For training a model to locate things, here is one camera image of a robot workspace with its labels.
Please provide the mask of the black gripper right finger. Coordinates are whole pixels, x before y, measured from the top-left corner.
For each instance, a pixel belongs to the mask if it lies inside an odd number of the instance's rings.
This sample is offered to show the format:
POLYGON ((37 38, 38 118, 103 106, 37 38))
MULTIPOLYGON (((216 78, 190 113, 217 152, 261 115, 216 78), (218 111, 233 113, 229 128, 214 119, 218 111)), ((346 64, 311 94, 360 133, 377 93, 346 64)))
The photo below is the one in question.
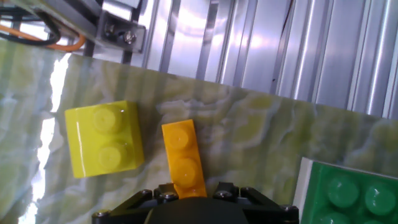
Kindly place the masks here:
POLYGON ((253 187, 220 182, 208 201, 208 223, 299 224, 296 206, 279 205, 253 187))

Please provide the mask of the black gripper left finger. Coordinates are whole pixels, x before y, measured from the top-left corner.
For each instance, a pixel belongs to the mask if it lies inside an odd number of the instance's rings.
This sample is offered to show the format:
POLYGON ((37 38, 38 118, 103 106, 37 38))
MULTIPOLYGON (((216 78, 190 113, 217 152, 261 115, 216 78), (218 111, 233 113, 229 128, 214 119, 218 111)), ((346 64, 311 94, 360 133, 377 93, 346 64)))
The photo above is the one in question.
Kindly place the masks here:
POLYGON ((98 210, 92 214, 91 223, 144 223, 153 208, 178 199, 174 184, 161 184, 154 190, 138 191, 113 210, 98 210))

